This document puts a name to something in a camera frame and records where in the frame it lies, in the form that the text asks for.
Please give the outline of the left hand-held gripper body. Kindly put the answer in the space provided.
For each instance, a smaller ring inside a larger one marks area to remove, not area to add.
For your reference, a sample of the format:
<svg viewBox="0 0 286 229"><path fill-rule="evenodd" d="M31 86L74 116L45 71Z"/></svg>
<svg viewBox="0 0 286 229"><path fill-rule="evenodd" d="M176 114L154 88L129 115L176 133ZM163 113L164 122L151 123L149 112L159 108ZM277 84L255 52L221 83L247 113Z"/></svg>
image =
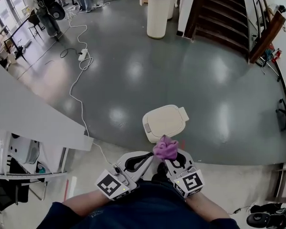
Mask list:
<svg viewBox="0 0 286 229"><path fill-rule="evenodd" d="M138 169L113 166L105 169L95 182L96 187L110 200L116 201L138 188Z"/></svg>

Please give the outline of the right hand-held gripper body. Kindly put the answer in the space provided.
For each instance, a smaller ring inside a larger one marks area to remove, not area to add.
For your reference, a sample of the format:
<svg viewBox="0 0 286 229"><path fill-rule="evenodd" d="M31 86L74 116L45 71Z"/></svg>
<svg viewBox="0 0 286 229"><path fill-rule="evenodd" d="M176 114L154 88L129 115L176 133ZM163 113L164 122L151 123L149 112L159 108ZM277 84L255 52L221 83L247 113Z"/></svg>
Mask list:
<svg viewBox="0 0 286 229"><path fill-rule="evenodd" d="M177 178L173 179L173 185L183 198L188 198L202 190L204 178L201 170L189 167L187 170L181 172Z"/></svg>

